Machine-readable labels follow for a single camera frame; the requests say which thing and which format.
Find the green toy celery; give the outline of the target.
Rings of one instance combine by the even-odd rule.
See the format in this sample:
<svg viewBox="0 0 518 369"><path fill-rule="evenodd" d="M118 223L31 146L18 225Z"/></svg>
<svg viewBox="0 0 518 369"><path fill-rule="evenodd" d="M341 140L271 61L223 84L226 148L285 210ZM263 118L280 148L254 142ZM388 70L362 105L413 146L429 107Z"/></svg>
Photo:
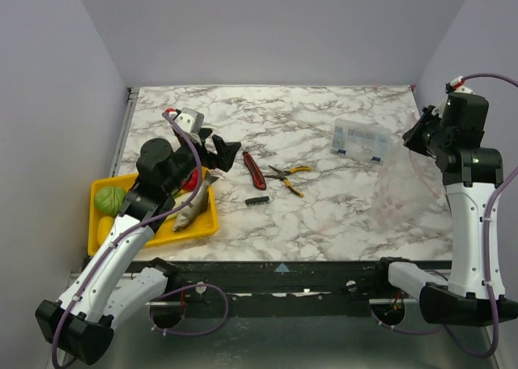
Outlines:
<svg viewBox="0 0 518 369"><path fill-rule="evenodd" d="M191 195L192 195L192 192L187 192L187 193L182 193L181 195L176 196L175 205L173 207L175 212L173 214L170 214L169 216L167 216L165 220L168 221L168 220L174 219L187 206L187 204L185 202L187 200L189 200Z"/></svg>

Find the clear zip top bag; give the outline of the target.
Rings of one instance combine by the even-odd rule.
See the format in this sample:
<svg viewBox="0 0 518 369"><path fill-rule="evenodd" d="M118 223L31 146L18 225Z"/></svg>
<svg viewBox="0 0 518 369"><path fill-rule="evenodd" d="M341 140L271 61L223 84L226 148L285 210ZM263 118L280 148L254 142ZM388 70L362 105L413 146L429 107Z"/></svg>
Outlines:
<svg viewBox="0 0 518 369"><path fill-rule="evenodd" d="M398 135L376 177L369 223L377 232L396 229L443 198L441 173L433 158L409 150Z"/></svg>

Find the toy fish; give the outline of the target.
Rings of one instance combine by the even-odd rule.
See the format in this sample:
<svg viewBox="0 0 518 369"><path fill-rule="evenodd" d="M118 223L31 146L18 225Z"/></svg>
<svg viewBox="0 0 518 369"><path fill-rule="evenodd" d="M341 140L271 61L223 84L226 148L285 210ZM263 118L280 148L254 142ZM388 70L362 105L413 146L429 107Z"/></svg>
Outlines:
<svg viewBox="0 0 518 369"><path fill-rule="evenodd" d="M203 176L202 186L195 198L176 214L172 228L173 232L184 231L200 214L206 212L209 200L209 188L218 179L219 178L213 175L209 170L206 171Z"/></svg>

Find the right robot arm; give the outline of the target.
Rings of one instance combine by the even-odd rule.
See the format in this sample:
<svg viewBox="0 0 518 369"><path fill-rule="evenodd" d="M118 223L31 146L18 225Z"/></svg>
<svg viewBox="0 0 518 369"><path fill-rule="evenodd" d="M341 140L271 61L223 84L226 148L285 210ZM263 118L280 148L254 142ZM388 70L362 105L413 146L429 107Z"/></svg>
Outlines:
<svg viewBox="0 0 518 369"><path fill-rule="evenodd" d="M415 298L429 324L482 327L517 318L499 272L496 219L504 185L498 150L481 145L488 101L452 92L444 106L425 108L403 136L410 151L434 159L452 214L452 267L448 280L403 258L386 258L372 278L388 298L399 290Z"/></svg>

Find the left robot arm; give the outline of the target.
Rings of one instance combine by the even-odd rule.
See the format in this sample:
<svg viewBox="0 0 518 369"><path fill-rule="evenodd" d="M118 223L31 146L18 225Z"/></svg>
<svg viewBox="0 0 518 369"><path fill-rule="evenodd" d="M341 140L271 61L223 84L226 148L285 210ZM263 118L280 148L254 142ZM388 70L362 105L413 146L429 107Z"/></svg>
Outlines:
<svg viewBox="0 0 518 369"><path fill-rule="evenodd" d="M52 345L51 359L56 368L69 366L60 363L60 351L72 361L96 363L108 350L115 331L145 303L157 297L170 300L179 292L175 268L161 259L153 260L127 285L117 284L166 217L176 211L174 192L194 171L230 171L241 145L215 135L216 150L210 152L179 126L173 130L180 147L172 149L163 138L143 144L136 181L100 249L57 301L44 300L36 309L40 330Z"/></svg>

